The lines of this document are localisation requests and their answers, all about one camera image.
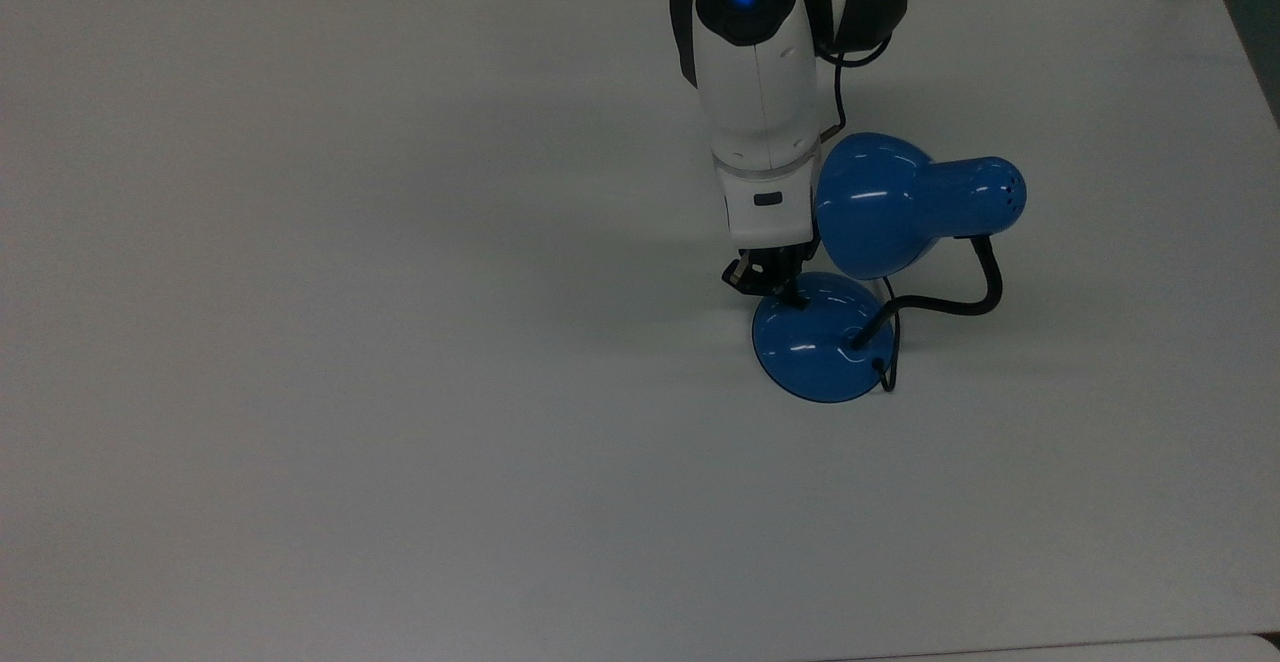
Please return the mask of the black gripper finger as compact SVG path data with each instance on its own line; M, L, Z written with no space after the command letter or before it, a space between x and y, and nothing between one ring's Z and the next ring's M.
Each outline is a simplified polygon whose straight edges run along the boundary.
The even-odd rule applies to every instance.
M768 296L767 273L753 254L740 254L724 268L721 280L744 296Z
M768 296L782 305L804 311L809 300L797 287L804 264L812 257L812 243L768 248Z

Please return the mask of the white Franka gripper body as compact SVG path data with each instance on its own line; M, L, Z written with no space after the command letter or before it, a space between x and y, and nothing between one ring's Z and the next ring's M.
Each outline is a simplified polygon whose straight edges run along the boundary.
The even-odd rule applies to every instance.
M735 248L783 248L815 239L814 166L769 175L722 166L719 183Z

